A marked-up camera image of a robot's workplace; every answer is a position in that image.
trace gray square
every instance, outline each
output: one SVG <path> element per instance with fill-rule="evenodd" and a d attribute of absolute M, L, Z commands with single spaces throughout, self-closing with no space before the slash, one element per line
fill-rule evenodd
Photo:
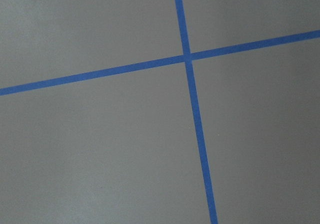
<path fill-rule="evenodd" d="M 0 87 L 180 55 L 174 0 L 0 0 Z"/>
<path fill-rule="evenodd" d="M 208 224 L 183 64 L 0 98 L 1 224 Z"/>
<path fill-rule="evenodd" d="M 183 0 L 192 52 L 320 29 L 320 0 Z"/>
<path fill-rule="evenodd" d="M 320 223 L 319 47 L 194 62 L 219 224 Z"/>

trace blue tape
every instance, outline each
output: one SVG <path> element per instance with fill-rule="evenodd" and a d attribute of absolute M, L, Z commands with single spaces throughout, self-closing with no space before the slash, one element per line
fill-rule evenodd
<path fill-rule="evenodd" d="M 265 47 L 270 47 L 270 46 L 275 46 L 280 44 L 298 42 L 298 41 L 303 41 L 303 40 L 308 40 L 313 38 L 320 38 L 320 30 L 315 30 L 315 31 L 306 32 L 306 33 L 298 33 L 298 34 L 293 34 L 293 35 L 288 35 L 288 36 L 283 36 L 278 38 L 265 39 L 265 40 L 232 45 L 232 46 L 223 47 L 223 48 L 210 49 L 210 50 L 190 54 L 188 35 L 184 34 L 187 32 L 187 26 L 185 25 L 182 28 L 184 28 L 184 30 L 182 30 L 180 35 L 181 35 L 181 40 L 184 43 L 182 47 L 184 48 L 183 53 L 185 53 L 185 55 L 183 56 L 179 55 L 179 56 L 162 58 L 162 59 L 157 59 L 157 60 L 152 60 L 147 62 L 129 64 L 129 65 L 115 67 L 115 68 L 108 68 L 108 69 L 103 69 L 103 70 L 98 70 L 98 71 L 93 71 L 88 73 L 81 73 L 81 74 L 76 74 L 76 75 L 71 75 L 71 76 L 66 76 L 61 78 L 54 78 L 54 79 L 49 79 L 49 80 L 44 80 L 44 81 L 39 81 L 34 83 L 27 83 L 27 84 L 22 84 L 22 85 L 7 87 L 7 88 L 0 88 L 0 96 L 29 91 L 33 89 L 46 88 L 46 87 L 51 87 L 56 85 L 84 81 L 84 80 L 89 80 L 93 78 L 106 77 L 106 76 L 111 76 L 115 74 L 133 72 L 133 71 L 138 71 L 138 70 L 143 70 L 148 68 L 160 67 L 160 66 L 165 66 L 165 65 L 175 64 L 175 63 L 181 63 L 181 62 L 184 62 L 185 57 L 189 58 L 189 55 L 191 55 L 191 58 L 190 58 L 191 60 L 197 60 L 197 59 L 226 55 L 230 53 L 243 52 L 243 51 L 252 50 L 252 49 L 265 48 Z"/>
<path fill-rule="evenodd" d="M 61 78 L 54 78 L 34 83 L 27 83 L 22 85 L 17 85 L 13 87 L 7 87 L 7 88 L 1 88 L 0 89 L 0 96 L 1 95 L 8 95 L 13 93 L 19 93 L 39 88 L 46 88 L 46 87 L 52 87 L 57 85 L 62 85 L 66 83 L 73 83 L 73 82 L 79 82 L 84 81 L 88 79 L 94 79 L 94 78 L 100 78 L 100 77 L 106 77 L 121 73 L 128 73 L 148 68 L 155 68 L 175 63 L 181 63 L 184 61 L 184 58 L 182 55 L 180 56 L 174 56 L 169 58 L 162 58 L 147 62 L 141 62 L 141 63 L 135 63 L 135 64 L 129 64 L 125 66 L 115 67 L 115 68 L 107 68 L 103 70 L 88 72 L 88 73 L 81 73 L 81 74 L 75 74 L 71 76 L 61 77 Z"/>
<path fill-rule="evenodd" d="M 188 33 L 187 33 L 188 31 L 186 26 L 184 5 L 183 5 L 183 0 L 175 0 L 175 1 L 176 1 L 175 3 L 176 9 L 177 9 L 176 13 L 178 16 L 179 30 L 180 30 L 182 47 L 183 47 L 182 50 L 184 55 L 185 70 L 186 70 L 186 76 L 187 76 L 189 93 L 190 93 L 194 127 L 195 127 L 196 139 L 197 139 L 198 150 L 200 155 L 200 162 L 201 162 L 209 216 L 212 224 L 218 224 L 214 192 L 213 192 L 212 183 L 211 183 L 208 157 L 207 157 L 207 151 L 206 151 L 205 137 L 204 137 L 203 127 L 201 122 L 200 108 L 199 108 L 198 95 L 197 95 L 197 89 L 196 89 L 196 81 L 194 79 L 195 75 L 194 75 L 193 65 L 192 65 L 192 56 L 190 53 L 190 45 L 189 45 L 189 39 L 188 39 Z"/>
<path fill-rule="evenodd" d="M 285 43 L 293 43 L 298 41 L 303 41 L 307 39 L 319 38 L 320 30 L 315 30 L 306 33 L 298 33 L 278 38 L 270 38 L 250 43 L 243 43 L 238 45 L 232 45 L 223 48 L 210 49 L 206 51 L 196 52 L 191 54 L 192 60 L 202 59 L 202 58 L 210 58 L 220 55 L 226 55 L 230 53 L 243 52 L 252 49 L 265 48 Z"/>

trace floor tile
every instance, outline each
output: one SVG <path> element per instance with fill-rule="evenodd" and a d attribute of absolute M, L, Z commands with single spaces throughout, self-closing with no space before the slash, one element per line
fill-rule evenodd
<path fill-rule="evenodd" d="M 183 0 L 192 52 L 320 29 L 320 0 Z"/>
<path fill-rule="evenodd" d="M 174 0 L 0 0 L 0 87 L 180 55 Z"/>
<path fill-rule="evenodd" d="M 320 222 L 319 46 L 194 62 L 219 224 Z"/>
<path fill-rule="evenodd" d="M 208 224 L 183 64 L 2 96 L 1 224 Z"/>

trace tape strip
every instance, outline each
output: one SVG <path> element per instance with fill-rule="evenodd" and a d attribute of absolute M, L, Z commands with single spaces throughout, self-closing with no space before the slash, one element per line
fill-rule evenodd
<path fill-rule="evenodd" d="M 265 39 L 265 40 L 250 42 L 250 43 L 243 43 L 243 44 L 232 45 L 232 46 L 223 47 L 223 48 L 216 48 L 216 49 L 196 52 L 191 54 L 191 58 L 192 60 L 210 58 L 210 57 L 216 57 L 216 56 L 226 55 L 230 53 L 243 52 L 243 51 L 258 49 L 258 48 L 266 48 L 270 46 L 293 43 L 293 42 L 319 38 L 319 37 L 320 37 L 320 30 L 315 30 L 315 31 L 306 32 L 306 33 L 298 33 L 298 34 L 282 36 L 278 38 L 270 38 L 270 39 Z"/>
<path fill-rule="evenodd" d="M 176 1 L 175 3 L 176 9 L 177 9 L 176 13 L 178 17 L 180 36 L 181 36 L 181 42 L 183 47 L 183 55 L 184 55 L 183 57 L 184 57 L 186 76 L 187 76 L 187 81 L 189 86 L 194 127 L 195 127 L 196 139 L 197 139 L 198 150 L 200 155 L 200 162 L 201 162 L 209 216 L 212 224 L 218 224 L 216 206 L 215 206 L 215 200 L 214 200 L 214 192 L 213 192 L 212 183 L 211 183 L 206 144 L 205 144 L 204 132 L 202 128 L 200 109 L 199 109 L 196 81 L 194 79 L 195 75 L 194 75 L 193 65 L 192 65 L 192 56 L 190 53 L 186 18 L 185 18 L 185 12 L 183 10 L 184 5 L 183 5 L 183 0 L 175 0 L 175 1 Z"/>
<path fill-rule="evenodd" d="M 129 64 L 125 66 L 115 67 L 115 68 L 107 68 L 103 70 L 88 72 L 88 73 L 81 73 L 81 74 L 75 74 L 71 76 L 61 77 L 61 78 L 54 78 L 54 79 L 48 79 L 44 81 L 39 82 L 33 82 L 33 83 L 27 83 L 17 86 L 12 86 L 8 88 L 2 88 L 0 89 L 0 96 L 1 95 L 8 95 L 13 93 L 19 93 L 19 92 L 25 92 L 29 90 L 39 89 L 39 88 L 46 88 L 46 87 L 52 87 L 67 83 L 73 83 L 73 82 L 79 82 L 94 78 L 101 78 L 121 73 L 128 73 L 148 68 L 155 68 L 175 63 L 181 63 L 184 61 L 184 58 L 182 55 L 180 56 L 174 56 L 169 58 L 162 58 L 147 62 L 141 62 L 141 63 L 135 63 L 135 64 Z"/>

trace gray floor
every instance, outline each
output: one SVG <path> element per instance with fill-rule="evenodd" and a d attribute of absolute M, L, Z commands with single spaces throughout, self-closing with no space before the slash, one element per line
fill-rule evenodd
<path fill-rule="evenodd" d="M 0 88 L 182 54 L 175 0 L 0 0 Z M 320 0 L 183 0 L 191 51 Z M 320 222 L 320 39 L 193 63 L 219 224 Z M 0 224 L 209 224 L 183 63 L 0 97 Z"/>

